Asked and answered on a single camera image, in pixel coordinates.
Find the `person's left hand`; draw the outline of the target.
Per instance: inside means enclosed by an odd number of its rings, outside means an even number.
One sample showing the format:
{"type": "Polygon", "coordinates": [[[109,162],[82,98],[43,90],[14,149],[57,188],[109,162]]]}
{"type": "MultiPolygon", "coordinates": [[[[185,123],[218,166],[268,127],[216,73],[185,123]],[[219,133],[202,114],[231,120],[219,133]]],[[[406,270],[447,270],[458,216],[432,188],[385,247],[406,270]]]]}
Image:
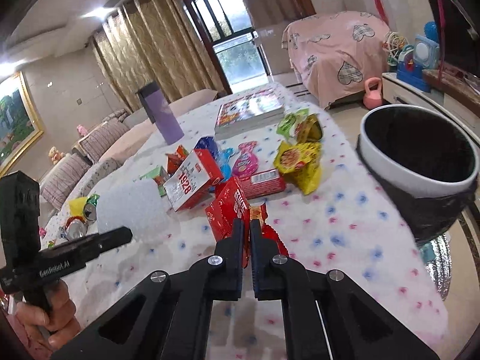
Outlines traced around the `person's left hand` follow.
{"type": "Polygon", "coordinates": [[[59,280],[49,285],[46,294],[51,304],[50,312],[23,301],[16,306],[16,322],[26,334],[24,343],[35,355],[59,350],[81,331],[75,317],[77,309],[66,283],[59,280]]]}

